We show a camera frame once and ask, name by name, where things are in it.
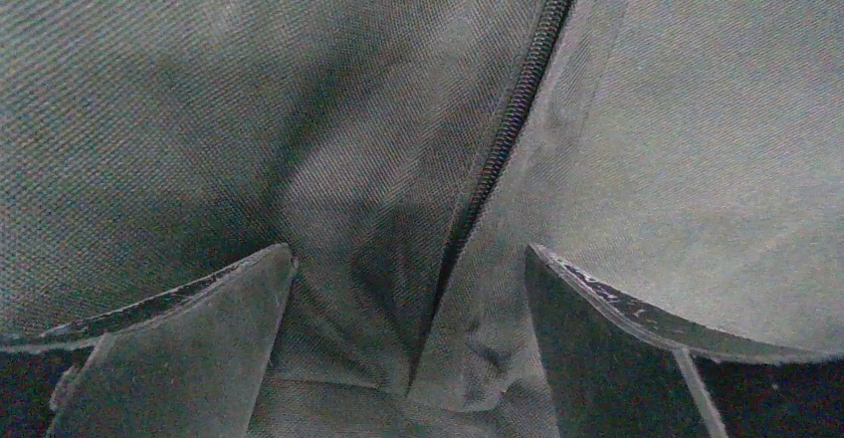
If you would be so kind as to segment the black student backpack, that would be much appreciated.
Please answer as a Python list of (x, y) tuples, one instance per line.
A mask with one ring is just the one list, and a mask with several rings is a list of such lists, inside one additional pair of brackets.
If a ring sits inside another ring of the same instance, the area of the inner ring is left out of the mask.
[(532, 245), (843, 357), (843, 0), (1, 0), (1, 337), (276, 244), (242, 437), (564, 437)]

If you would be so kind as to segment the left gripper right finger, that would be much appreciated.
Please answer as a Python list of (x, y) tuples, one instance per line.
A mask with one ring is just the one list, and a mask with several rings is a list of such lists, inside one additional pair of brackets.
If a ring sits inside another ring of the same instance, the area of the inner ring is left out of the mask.
[(839, 437), (843, 357), (707, 328), (527, 248), (529, 307), (564, 437)]

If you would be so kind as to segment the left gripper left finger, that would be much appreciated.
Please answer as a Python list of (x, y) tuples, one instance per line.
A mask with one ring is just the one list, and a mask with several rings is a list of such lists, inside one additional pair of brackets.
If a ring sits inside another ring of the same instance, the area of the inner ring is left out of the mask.
[(1, 337), (5, 437), (242, 437), (298, 263), (269, 246), (202, 279)]

